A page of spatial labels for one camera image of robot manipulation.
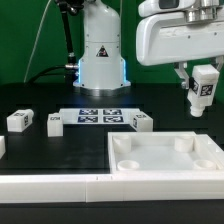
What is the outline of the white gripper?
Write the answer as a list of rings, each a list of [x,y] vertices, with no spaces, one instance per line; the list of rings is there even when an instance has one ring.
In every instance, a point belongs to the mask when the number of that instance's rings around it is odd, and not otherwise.
[[[144,0],[136,30],[136,57],[144,66],[174,63],[183,89],[194,79],[187,61],[214,58],[224,65],[224,4],[219,0]]]

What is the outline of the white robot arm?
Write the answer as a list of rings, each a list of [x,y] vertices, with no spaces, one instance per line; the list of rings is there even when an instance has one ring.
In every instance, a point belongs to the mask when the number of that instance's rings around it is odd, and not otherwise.
[[[136,30],[143,66],[224,56],[224,5],[219,0],[144,0]],[[121,19],[101,0],[84,0],[84,54],[74,86],[95,96],[130,86],[121,56]]]

